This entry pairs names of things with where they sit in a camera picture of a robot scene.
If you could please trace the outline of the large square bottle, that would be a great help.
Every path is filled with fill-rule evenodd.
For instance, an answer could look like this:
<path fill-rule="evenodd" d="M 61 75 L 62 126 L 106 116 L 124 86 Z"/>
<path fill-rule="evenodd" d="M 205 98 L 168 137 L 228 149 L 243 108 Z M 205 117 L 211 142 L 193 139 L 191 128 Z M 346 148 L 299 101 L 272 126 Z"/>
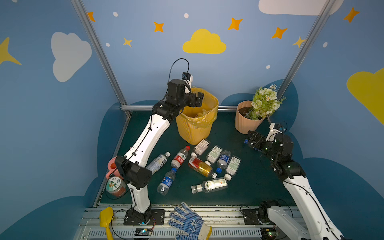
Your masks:
<path fill-rule="evenodd" d="M 229 186 L 228 181 L 222 177 L 218 179 L 211 179 L 204 181 L 199 185 L 191 186 L 192 194 L 197 193 L 213 193 L 226 189 Z"/>

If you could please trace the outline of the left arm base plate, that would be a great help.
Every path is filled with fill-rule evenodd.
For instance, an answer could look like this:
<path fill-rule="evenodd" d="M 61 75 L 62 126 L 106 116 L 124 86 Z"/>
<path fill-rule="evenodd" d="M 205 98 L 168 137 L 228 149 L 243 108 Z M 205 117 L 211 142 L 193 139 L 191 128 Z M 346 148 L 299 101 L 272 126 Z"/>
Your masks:
<path fill-rule="evenodd" d="M 148 209 L 145 213 L 139 213 L 133 209 L 127 211 L 124 218 L 124 226 L 162 226 L 165 220 L 165 210 Z"/>

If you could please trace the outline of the red yellow tea bottle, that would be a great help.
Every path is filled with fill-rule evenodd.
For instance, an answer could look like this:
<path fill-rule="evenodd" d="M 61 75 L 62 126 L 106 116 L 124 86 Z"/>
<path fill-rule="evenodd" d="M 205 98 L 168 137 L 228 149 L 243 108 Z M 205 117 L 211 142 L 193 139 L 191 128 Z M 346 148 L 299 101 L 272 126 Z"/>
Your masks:
<path fill-rule="evenodd" d="M 202 160 L 200 160 L 199 158 L 191 157 L 188 161 L 188 165 L 190 168 L 192 168 L 194 171 L 198 172 L 204 177 L 213 179 L 217 177 L 217 173 L 213 170 L 213 168 Z"/>

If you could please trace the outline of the clear bottle white cap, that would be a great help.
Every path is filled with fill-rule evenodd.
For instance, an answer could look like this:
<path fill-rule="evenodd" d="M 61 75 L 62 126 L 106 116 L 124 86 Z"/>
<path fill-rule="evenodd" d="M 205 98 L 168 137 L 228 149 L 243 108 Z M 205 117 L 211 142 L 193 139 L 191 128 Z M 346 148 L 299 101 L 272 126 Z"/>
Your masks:
<path fill-rule="evenodd" d="M 170 156 L 171 154 L 169 152 L 166 152 L 165 154 L 160 154 L 156 159 L 154 159 L 151 163 L 146 166 L 146 169 L 150 170 L 152 174 L 156 173 L 166 164 Z"/>

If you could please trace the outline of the square bottle green label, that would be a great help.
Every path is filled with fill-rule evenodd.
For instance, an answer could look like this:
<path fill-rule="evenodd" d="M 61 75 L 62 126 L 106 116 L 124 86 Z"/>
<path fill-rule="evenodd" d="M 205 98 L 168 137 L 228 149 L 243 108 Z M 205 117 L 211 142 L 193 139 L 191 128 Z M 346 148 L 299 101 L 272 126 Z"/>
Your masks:
<path fill-rule="evenodd" d="M 208 166 L 212 166 L 220 157 L 221 153 L 223 151 L 223 148 L 215 145 L 207 154 L 207 160 L 205 163 Z"/>
<path fill-rule="evenodd" d="M 237 173 L 238 169 L 239 169 L 239 166 L 241 164 L 241 159 L 236 157 L 236 156 L 232 156 L 227 167 L 226 167 L 226 173 L 224 175 L 225 179 L 227 181 L 230 181 L 233 176 Z"/>

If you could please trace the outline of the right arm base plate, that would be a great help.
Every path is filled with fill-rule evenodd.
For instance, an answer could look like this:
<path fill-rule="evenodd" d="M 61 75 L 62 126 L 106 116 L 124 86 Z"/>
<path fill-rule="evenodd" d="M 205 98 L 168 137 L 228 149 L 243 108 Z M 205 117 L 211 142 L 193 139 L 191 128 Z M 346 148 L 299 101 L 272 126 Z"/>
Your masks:
<path fill-rule="evenodd" d="M 241 210 L 241 214 L 243 215 L 246 225 L 275 225 L 275 223 L 268 218 L 266 210 L 243 209 Z"/>

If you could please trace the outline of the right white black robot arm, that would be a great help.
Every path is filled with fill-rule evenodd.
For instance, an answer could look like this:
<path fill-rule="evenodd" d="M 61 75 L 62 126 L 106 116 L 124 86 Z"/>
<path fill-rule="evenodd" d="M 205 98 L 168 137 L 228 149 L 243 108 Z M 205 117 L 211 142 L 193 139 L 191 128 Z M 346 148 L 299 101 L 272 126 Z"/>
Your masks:
<path fill-rule="evenodd" d="M 345 239 L 315 196 L 305 171 L 293 160 L 294 143 L 290 136 L 277 130 L 271 130 L 266 137 L 249 131 L 245 144 L 270 160 L 274 172 L 289 191 L 306 225 L 300 225 L 276 201 L 261 203 L 258 210 L 261 223 L 275 224 L 290 240 Z"/>

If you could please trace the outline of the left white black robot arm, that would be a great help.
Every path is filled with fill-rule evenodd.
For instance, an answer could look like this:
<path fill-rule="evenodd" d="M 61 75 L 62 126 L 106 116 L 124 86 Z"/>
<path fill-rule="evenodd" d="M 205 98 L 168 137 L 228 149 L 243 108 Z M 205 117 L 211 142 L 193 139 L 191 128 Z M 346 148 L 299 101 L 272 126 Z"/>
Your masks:
<path fill-rule="evenodd" d="M 192 80 L 178 79 L 168 82 L 165 97 L 153 106 L 150 119 L 138 140 L 123 157 L 115 159 L 117 171 L 128 185 L 132 197 L 129 215 L 135 223 L 146 224 L 151 216 L 148 183 L 152 172 L 146 165 L 153 148 L 185 107 L 202 106 L 204 94 L 193 93 L 191 83 Z"/>

